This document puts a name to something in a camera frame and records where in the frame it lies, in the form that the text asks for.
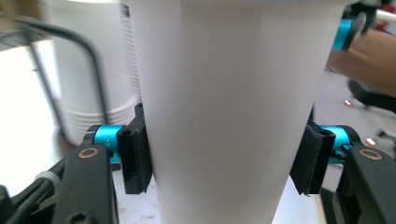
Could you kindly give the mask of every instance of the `white paper cup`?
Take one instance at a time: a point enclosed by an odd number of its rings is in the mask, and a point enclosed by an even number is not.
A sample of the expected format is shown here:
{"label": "white paper cup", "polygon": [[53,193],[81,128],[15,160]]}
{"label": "white paper cup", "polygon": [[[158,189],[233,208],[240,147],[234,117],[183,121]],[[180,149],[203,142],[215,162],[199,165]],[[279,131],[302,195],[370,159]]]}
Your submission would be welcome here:
{"label": "white paper cup", "polygon": [[346,4],[132,2],[163,224],[272,222]]}

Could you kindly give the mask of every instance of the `floor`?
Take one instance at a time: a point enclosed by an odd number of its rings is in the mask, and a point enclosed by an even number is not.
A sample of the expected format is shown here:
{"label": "floor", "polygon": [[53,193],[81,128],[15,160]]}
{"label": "floor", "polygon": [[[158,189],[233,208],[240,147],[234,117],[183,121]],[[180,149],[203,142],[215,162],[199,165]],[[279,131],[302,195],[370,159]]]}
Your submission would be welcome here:
{"label": "floor", "polygon": [[[48,69],[49,74],[55,72],[53,67],[48,67]],[[334,72],[323,71],[315,101],[315,122],[326,125],[348,125],[354,128],[362,139],[374,137],[379,129],[396,131],[396,115],[378,108],[365,109],[359,102],[353,102],[354,106],[347,107],[343,104],[343,101],[348,96],[346,77]],[[14,168],[12,172],[4,169],[0,171],[0,184],[12,189],[10,192],[12,195],[22,190],[21,186],[27,186],[31,181],[30,179],[20,179],[18,176],[34,176],[33,172],[37,169],[46,170],[52,165],[41,162],[32,169],[15,169],[15,164],[23,167],[21,164],[29,162],[37,156],[42,148],[49,148],[50,153],[40,156],[48,158],[47,161],[53,161],[54,158],[66,155],[74,146],[67,143],[57,131],[58,125],[50,113],[46,96],[41,89],[34,66],[25,49],[0,52],[0,102],[2,103],[1,122],[4,127],[7,127],[0,131],[1,141],[4,143],[3,146],[6,146],[0,149],[2,155],[7,155],[10,150],[18,150],[18,145],[21,142],[29,143],[32,146],[30,148],[32,150],[23,151],[17,158],[0,156],[0,163],[13,161],[11,163],[11,165],[14,165],[14,167],[11,167]],[[378,139],[378,144],[390,156],[395,156],[393,143]],[[334,190],[341,171],[341,166],[329,165],[323,186]],[[115,181],[122,181],[120,172],[115,172],[113,175]],[[139,211],[136,210],[129,211],[128,215],[125,215],[120,210],[121,219],[127,219],[127,223],[160,223],[157,216],[158,207],[155,202],[155,187],[150,186],[148,193],[147,195],[134,197],[132,203],[139,204],[140,207],[143,206],[141,209],[154,211],[153,214],[138,216]]]}

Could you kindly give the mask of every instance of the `person's arm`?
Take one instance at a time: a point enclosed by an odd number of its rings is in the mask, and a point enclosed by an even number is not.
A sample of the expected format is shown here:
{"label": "person's arm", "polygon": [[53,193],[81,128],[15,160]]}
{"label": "person's arm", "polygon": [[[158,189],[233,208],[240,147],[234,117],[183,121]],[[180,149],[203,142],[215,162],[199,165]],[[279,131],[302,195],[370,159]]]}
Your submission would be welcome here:
{"label": "person's arm", "polygon": [[376,30],[355,40],[348,51],[333,51],[327,66],[396,97],[396,36]]}

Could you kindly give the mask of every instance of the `black cable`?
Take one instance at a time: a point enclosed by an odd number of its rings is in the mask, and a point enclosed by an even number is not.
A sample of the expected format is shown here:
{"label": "black cable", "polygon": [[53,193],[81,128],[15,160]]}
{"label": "black cable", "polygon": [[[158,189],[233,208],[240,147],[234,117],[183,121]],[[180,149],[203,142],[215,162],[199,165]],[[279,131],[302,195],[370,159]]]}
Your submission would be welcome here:
{"label": "black cable", "polygon": [[[49,168],[49,171],[55,173],[59,178],[62,179],[64,173],[64,167],[67,161],[67,156],[63,157],[60,161],[58,161],[55,165]],[[24,189],[19,194],[15,195],[11,198],[12,203],[16,208],[18,208],[25,200],[27,200],[43,183],[43,178],[38,178],[33,182],[29,187]]]}
{"label": "black cable", "polygon": [[40,187],[21,204],[15,214],[8,219],[6,224],[21,224],[25,222],[49,190],[53,190],[52,183],[48,179],[42,179]]}

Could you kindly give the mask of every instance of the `metal rod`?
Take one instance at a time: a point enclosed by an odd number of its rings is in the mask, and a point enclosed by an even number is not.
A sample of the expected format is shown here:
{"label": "metal rod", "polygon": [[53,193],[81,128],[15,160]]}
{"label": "metal rod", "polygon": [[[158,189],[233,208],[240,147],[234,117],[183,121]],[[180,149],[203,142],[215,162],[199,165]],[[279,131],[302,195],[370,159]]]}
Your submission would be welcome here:
{"label": "metal rod", "polygon": [[35,46],[33,46],[33,38],[32,38],[32,33],[29,30],[24,30],[24,36],[27,41],[27,44],[29,45],[29,49],[31,52],[31,55],[33,57],[33,60],[35,62],[36,66],[36,71],[40,77],[41,80],[41,85],[44,87],[44,91],[47,95],[47,98],[49,100],[49,103],[52,107],[52,110],[55,114],[55,117],[59,123],[59,126],[61,128],[62,134],[64,134],[64,123],[61,118],[61,114],[59,113],[58,107],[56,106],[54,97],[52,96],[52,92],[50,90],[49,82],[47,81],[47,75],[45,73],[45,69],[43,68],[42,62],[40,60],[40,57],[38,56],[38,53],[35,49]]}
{"label": "metal rod", "polygon": [[104,114],[105,124],[109,124],[108,114],[107,114],[107,104],[105,97],[105,90],[103,87],[102,81],[102,72],[99,69],[99,59],[96,57],[96,53],[89,43],[84,37],[79,34],[76,34],[72,31],[66,30],[61,27],[57,27],[54,25],[49,25],[40,21],[37,21],[28,17],[18,17],[16,19],[19,23],[22,24],[22,28],[29,31],[39,30],[48,35],[58,36],[63,39],[70,40],[78,45],[80,45],[85,51],[88,53],[89,57],[92,60],[93,74],[96,80],[96,86],[99,93],[99,99],[101,102],[101,107]]}

